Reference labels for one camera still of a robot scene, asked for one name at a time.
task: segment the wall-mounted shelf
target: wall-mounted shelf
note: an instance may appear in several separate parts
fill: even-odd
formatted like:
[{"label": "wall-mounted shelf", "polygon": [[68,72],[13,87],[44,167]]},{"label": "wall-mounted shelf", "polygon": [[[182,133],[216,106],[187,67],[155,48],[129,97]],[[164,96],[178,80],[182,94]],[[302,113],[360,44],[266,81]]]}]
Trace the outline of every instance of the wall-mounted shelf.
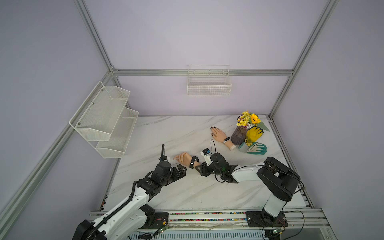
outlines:
[{"label": "wall-mounted shelf", "polygon": [[100,88],[79,119],[71,118],[70,125],[104,158],[120,158],[125,154],[139,112],[126,108],[130,92],[116,87]]},{"label": "wall-mounted shelf", "polygon": [[104,158],[120,158],[124,156],[138,115],[139,112],[135,110],[123,108],[109,141],[100,141],[96,146],[96,150]]},{"label": "wall-mounted shelf", "polygon": [[228,65],[188,66],[188,96],[229,96],[231,87]]}]

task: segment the white plastic arm casing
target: white plastic arm casing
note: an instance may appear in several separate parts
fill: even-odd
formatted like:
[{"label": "white plastic arm casing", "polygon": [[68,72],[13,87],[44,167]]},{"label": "white plastic arm casing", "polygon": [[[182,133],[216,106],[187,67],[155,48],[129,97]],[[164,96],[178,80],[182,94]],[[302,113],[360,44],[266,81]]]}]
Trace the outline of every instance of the white plastic arm casing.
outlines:
[{"label": "white plastic arm casing", "polygon": [[[118,205],[116,205],[109,212],[103,216],[94,220],[96,226],[99,222],[103,220],[103,217],[111,214],[116,208],[121,206],[127,199],[126,197]],[[146,220],[147,216],[139,208],[144,206],[149,200],[149,195],[145,193],[145,190],[141,187],[135,188],[135,193],[133,195],[132,201],[130,201],[125,207],[118,211],[113,217],[111,217],[106,224],[103,224],[99,231],[105,231],[105,237],[108,240],[120,240],[126,239],[129,233],[135,231],[136,229],[142,227]]]}]

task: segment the robotic arm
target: robotic arm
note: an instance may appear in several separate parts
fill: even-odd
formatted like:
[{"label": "robotic arm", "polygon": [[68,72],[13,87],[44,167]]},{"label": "robotic arm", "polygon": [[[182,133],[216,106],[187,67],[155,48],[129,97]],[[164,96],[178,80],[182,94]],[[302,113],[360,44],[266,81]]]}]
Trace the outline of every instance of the robotic arm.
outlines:
[{"label": "robotic arm", "polygon": [[[154,222],[155,210],[147,203],[160,192],[163,186],[184,177],[187,171],[187,168],[181,164],[171,167],[164,155],[164,144],[159,160],[154,171],[133,183],[130,196],[94,222],[84,220],[79,224],[72,240],[120,240],[144,225],[151,226]],[[149,235],[148,239],[161,231],[160,228]]]},{"label": "robotic arm", "polygon": [[272,192],[260,214],[253,221],[259,226],[273,225],[287,202],[289,202],[300,176],[273,157],[268,157],[263,165],[244,166],[230,165],[220,153],[211,154],[209,149],[204,149],[201,154],[205,162],[196,167],[201,176],[210,174],[219,175],[227,183],[239,183],[250,180],[261,180]]}]

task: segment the marble table surface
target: marble table surface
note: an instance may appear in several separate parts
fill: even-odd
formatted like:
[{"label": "marble table surface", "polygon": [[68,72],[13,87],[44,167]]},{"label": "marble table surface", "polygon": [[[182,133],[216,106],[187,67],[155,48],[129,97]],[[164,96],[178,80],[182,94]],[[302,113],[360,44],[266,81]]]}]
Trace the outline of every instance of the marble table surface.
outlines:
[{"label": "marble table surface", "polygon": [[[121,158],[104,210],[109,211],[131,193],[134,180],[143,178],[159,163],[161,145],[172,166],[178,162],[173,157],[188,152],[204,161],[200,151],[210,148],[211,126],[216,126],[231,136],[238,116],[162,116],[138,117],[126,154]],[[266,116],[260,119],[269,128],[258,142],[267,146],[265,155],[252,155],[229,151],[222,143],[215,142],[217,152],[229,164],[250,165],[263,162],[272,156],[287,165]],[[221,210],[260,209],[271,192],[262,181],[245,181],[238,184],[220,183],[214,175],[202,177],[195,169],[187,169],[187,175],[162,188],[148,204],[156,210]],[[296,193],[285,208],[301,208],[306,204]]]}]

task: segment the black wristband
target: black wristband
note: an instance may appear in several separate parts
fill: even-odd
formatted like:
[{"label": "black wristband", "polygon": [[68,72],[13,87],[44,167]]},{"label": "black wristband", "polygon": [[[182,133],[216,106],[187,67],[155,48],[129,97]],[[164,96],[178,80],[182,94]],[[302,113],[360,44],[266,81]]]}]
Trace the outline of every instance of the black wristband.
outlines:
[{"label": "black wristband", "polygon": [[193,157],[192,157],[192,160],[191,160],[191,162],[190,162],[190,164],[189,164],[189,168],[192,168],[192,169],[193,169],[193,165],[194,165],[195,161],[196,161],[196,162],[199,162],[199,159],[198,159],[198,157],[193,156]]}]

